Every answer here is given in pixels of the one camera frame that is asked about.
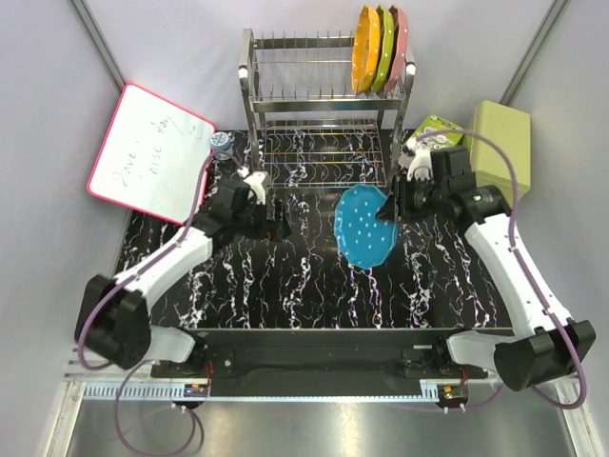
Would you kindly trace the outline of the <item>blue polka dot plate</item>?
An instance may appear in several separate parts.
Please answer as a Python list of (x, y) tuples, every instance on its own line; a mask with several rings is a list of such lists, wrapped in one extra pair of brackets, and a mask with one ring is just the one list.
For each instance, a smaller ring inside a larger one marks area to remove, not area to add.
[(371, 269), (385, 262), (395, 247), (399, 225), (379, 220), (386, 195), (376, 186), (358, 184), (345, 191), (334, 215), (338, 252), (356, 268)]

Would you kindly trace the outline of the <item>orange polka dot plate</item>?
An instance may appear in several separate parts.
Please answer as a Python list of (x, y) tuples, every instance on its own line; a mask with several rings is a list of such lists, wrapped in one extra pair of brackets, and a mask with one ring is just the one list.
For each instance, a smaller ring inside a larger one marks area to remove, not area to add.
[(356, 95), (372, 87), (381, 43), (381, 20), (377, 11), (364, 5), (358, 19), (351, 54), (351, 87)]

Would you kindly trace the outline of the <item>pink polka dot plate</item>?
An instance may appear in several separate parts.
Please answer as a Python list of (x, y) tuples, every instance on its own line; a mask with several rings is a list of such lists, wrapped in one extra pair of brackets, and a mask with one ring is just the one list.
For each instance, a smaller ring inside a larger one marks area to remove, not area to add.
[(408, 46), (409, 23), (408, 17), (403, 9), (396, 5), (389, 8), (394, 19), (394, 38), (390, 69), (383, 87), (383, 93), (388, 94), (398, 85), (398, 80), (405, 65), (405, 56)]

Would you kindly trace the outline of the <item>green polka dot plate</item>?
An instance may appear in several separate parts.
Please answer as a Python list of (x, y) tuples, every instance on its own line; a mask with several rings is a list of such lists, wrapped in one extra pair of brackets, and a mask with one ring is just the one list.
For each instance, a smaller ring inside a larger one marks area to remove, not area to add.
[(377, 13), (379, 14), (381, 22), (381, 42), (378, 52), (375, 79), (372, 83), (371, 91), (380, 94), (383, 91), (389, 74), (394, 47), (395, 19), (389, 8), (385, 5), (379, 5), (377, 7)]

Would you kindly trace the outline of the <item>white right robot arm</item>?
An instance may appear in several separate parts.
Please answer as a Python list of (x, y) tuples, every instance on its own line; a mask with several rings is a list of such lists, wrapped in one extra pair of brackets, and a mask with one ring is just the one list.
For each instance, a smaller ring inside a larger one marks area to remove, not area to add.
[(576, 321), (553, 294), (527, 251), (515, 222), (516, 210), (494, 185), (481, 186), (463, 147), (418, 149), (403, 169), (392, 160), (388, 199), (377, 216), (411, 223), (441, 214), (484, 264), (508, 311), (510, 337), (464, 330), (432, 353), (432, 366), (453, 377), (465, 365), (496, 372), (514, 391), (576, 374), (597, 334)]

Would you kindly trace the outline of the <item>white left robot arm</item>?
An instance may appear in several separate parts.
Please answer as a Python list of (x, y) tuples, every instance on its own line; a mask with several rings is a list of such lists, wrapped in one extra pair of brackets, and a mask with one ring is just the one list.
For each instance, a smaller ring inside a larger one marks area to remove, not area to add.
[(198, 375), (206, 355), (204, 340), (183, 328), (150, 323), (159, 299), (178, 280), (212, 259), (234, 238), (279, 242), (291, 233), (282, 203), (268, 216), (270, 177), (253, 171), (245, 178), (224, 179), (217, 191), (193, 212), (175, 235), (144, 261), (108, 278), (98, 274), (85, 288), (74, 339), (80, 364), (90, 350), (104, 358), (101, 368), (135, 368), (142, 362), (171, 362), (186, 377)]

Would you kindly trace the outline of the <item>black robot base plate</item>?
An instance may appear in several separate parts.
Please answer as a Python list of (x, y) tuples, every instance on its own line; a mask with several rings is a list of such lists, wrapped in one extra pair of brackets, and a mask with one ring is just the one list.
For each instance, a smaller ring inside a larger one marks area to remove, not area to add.
[(354, 386), (364, 381), (395, 386), (405, 380), (459, 383), (483, 379), (448, 357), (452, 329), (215, 329), (196, 347), (192, 362), (163, 362), (155, 378), (286, 385), (310, 382)]

